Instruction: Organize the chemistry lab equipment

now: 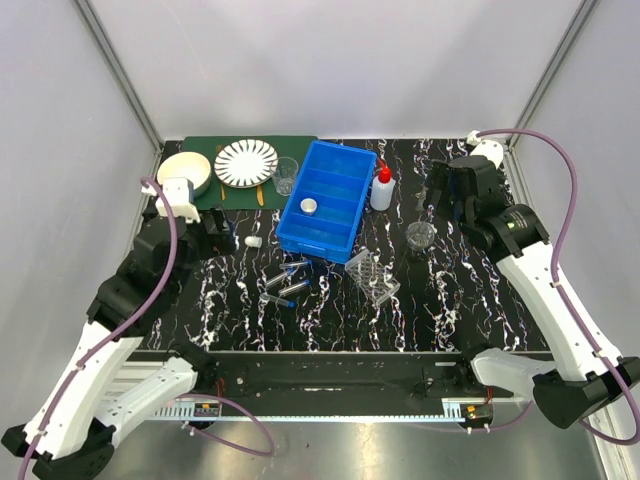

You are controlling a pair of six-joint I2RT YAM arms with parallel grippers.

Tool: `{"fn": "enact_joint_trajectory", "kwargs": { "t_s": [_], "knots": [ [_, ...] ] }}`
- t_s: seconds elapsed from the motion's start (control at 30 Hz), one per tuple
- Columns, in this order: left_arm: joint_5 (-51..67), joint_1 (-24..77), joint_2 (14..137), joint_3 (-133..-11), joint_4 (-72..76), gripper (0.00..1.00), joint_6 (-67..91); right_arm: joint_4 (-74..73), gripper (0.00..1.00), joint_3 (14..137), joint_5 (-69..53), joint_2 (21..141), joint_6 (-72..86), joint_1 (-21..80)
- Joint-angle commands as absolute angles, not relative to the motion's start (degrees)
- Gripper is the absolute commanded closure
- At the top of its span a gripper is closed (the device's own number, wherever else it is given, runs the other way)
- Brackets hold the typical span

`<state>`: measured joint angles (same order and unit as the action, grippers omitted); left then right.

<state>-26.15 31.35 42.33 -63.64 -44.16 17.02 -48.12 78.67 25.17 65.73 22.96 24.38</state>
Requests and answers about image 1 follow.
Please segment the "centrifuge tube blue cap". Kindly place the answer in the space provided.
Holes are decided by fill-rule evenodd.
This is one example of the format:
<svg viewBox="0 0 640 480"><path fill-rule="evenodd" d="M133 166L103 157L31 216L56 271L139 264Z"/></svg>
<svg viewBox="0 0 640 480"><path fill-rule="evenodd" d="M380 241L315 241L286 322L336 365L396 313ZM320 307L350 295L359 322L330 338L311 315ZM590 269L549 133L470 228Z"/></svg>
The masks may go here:
<svg viewBox="0 0 640 480"><path fill-rule="evenodd" d="M293 271L292 270L285 270L282 271L280 274L268 279L265 283L265 288L266 288L266 294L269 293L269 290L271 288L274 288L276 286L279 286L281 284L283 284L287 279L289 279L290 277L293 276ZM310 285L310 281L309 280L301 280L297 283L293 283L291 285L288 286L284 286L281 287L278 290L278 295L279 296L287 296L287 295L291 295L297 291L300 291L306 287L308 287Z"/></svg>
<svg viewBox="0 0 640 480"><path fill-rule="evenodd" d="M312 264L312 261L310 259L303 259L303 260L281 263L279 265L279 268L286 273L293 273L297 269L308 267L311 264Z"/></svg>
<svg viewBox="0 0 640 480"><path fill-rule="evenodd" d="M285 299L285 298L281 298L281 297L278 297L278 296L274 296L274 295L271 295L271 294L267 294L267 293L262 293L260 295L260 299L264 300L266 302L273 303L275 305L286 307L286 308L293 308L295 306L295 302L294 301L291 301L291 300L288 300L288 299Z"/></svg>

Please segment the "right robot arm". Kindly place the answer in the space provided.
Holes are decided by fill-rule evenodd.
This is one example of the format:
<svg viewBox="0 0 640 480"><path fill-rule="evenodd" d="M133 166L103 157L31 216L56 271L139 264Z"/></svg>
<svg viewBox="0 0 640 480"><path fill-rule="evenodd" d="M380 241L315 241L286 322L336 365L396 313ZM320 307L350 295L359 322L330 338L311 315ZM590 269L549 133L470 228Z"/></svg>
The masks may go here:
<svg viewBox="0 0 640 480"><path fill-rule="evenodd" d="M496 387L535 402L561 429L614 403L639 382L639 360L623 356L595 325L553 257L535 212L507 201L502 174L482 155L436 161L425 207L458 225L524 301L552 354L534 360L499 348L475 348L454 371L466 396Z"/></svg>

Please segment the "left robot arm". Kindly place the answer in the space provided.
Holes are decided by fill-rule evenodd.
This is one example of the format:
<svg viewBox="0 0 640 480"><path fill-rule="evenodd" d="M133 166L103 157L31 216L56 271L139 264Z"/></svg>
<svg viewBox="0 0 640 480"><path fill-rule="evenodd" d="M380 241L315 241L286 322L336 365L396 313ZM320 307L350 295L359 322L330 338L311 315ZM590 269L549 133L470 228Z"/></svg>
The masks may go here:
<svg viewBox="0 0 640 480"><path fill-rule="evenodd" d="M197 222L147 213L132 248L105 280L87 311L79 343L55 390L26 424L8 428L2 445L39 479L93 479L115 449L162 405L188 392L208 394L216 367L201 348L177 346L157 372L113 402L116 374L155 322L176 304L201 262L235 251L224 210L204 210Z"/></svg>

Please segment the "clear tube rack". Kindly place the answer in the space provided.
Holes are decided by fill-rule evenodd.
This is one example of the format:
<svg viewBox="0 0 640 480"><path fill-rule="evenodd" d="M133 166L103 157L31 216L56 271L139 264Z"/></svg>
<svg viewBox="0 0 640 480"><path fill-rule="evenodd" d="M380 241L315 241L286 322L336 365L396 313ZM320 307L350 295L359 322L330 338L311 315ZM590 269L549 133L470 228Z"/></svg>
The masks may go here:
<svg viewBox="0 0 640 480"><path fill-rule="evenodd" d="M400 289L400 283L391 271L368 249L352 257L345 264L345 271L376 307L390 300Z"/></svg>

